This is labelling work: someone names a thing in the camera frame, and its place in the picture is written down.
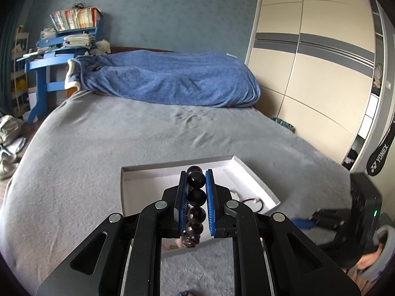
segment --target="gray wall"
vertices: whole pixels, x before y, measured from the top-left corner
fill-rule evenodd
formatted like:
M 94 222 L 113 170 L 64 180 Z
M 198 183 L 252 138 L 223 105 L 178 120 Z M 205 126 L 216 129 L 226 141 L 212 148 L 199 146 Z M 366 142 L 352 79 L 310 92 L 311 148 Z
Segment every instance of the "gray wall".
M 244 61 L 257 0 L 33 0 L 31 45 L 52 26 L 49 14 L 84 2 L 104 14 L 102 38 L 113 46 L 230 53 Z

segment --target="curtain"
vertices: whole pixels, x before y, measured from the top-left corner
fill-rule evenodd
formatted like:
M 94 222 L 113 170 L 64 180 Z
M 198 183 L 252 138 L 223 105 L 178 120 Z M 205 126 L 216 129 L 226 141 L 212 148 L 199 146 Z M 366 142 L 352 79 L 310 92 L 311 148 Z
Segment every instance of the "curtain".
M 13 66 L 11 50 L 14 47 L 15 30 L 24 0 L 15 0 L 15 4 L 4 19 L 0 28 L 0 117 L 12 114 L 10 73 Z

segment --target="white stuffed animal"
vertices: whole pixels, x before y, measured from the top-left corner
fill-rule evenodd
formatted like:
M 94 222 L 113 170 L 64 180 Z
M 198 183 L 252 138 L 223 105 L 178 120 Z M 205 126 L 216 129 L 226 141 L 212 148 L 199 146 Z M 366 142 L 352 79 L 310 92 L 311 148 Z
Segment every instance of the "white stuffed animal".
M 97 41 L 96 42 L 96 48 L 95 49 L 90 49 L 89 54 L 110 54 L 111 53 L 111 48 L 110 48 L 110 42 L 106 40 L 102 41 Z

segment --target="dark wooden bead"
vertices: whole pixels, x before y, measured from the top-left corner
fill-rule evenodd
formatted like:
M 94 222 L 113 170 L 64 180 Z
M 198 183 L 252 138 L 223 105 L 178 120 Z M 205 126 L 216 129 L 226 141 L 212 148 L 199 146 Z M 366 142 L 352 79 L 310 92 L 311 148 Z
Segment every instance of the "dark wooden bead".
M 202 224 L 192 224 L 191 222 L 187 222 L 185 226 L 185 231 L 187 235 L 196 236 L 200 235 L 203 232 Z
M 185 238 L 186 240 L 189 240 L 195 244 L 198 244 L 200 242 L 200 235 L 195 235 L 195 236 L 186 235 Z
M 195 248 L 196 247 L 196 244 L 193 243 L 192 241 L 186 241 L 184 243 L 184 245 L 185 245 L 186 248 Z
M 206 184 L 206 177 L 200 171 L 193 171 L 188 176 L 188 185 L 192 188 L 202 188 Z
M 194 171 L 200 171 L 203 173 L 203 170 L 199 166 L 191 166 L 186 170 L 186 176 L 188 177 Z
M 193 207 L 203 206 L 206 202 L 206 193 L 201 189 L 192 189 L 186 197 L 188 203 Z
M 192 243 L 194 245 L 197 245 L 200 241 L 200 235 L 196 235 L 196 236 L 185 235 L 182 236 L 181 241 L 185 246 L 187 246 L 187 243 Z
M 187 213 L 188 220 L 193 224 L 201 224 L 206 219 L 206 212 L 203 208 L 192 207 Z

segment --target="sliding wardrobe door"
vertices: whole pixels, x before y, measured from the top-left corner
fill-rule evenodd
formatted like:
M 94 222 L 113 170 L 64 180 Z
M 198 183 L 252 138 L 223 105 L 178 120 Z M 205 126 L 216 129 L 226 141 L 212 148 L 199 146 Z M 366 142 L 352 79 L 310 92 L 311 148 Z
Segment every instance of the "sliding wardrobe door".
M 256 109 L 277 117 L 291 75 L 303 0 L 262 0 L 248 68 L 261 85 Z
M 286 96 L 356 135 L 369 100 L 371 82 L 371 77 L 356 70 L 298 53 Z
M 375 51 L 369 0 L 304 0 L 301 33 L 329 37 Z
M 346 155 L 354 135 L 318 111 L 285 96 L 278 117 L 295 127 L 295 134 L 337 163 Z

